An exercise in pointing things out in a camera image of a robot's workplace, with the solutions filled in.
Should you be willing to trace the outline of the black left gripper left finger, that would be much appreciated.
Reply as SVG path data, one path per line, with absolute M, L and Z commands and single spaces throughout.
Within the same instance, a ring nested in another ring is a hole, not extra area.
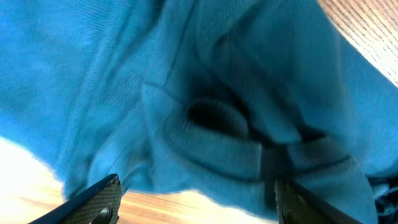
M 117 224 L 122 189 L 117 174 L 110 174 L 30 224 Z

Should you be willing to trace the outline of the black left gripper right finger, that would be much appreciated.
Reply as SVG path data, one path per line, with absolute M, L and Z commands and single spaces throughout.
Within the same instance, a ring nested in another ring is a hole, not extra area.
M 361 224 L 295 182 L 279 179 L 274 191 L 280 224 Z

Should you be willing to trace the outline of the blue t-shirt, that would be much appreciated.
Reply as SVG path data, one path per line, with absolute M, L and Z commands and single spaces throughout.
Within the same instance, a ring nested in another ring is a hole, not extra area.
M 316 1 L 2 1 L 1 136 L 67 198 L 117 174 L 275 220 L 286 178 L 377 223 L 397 88 Z

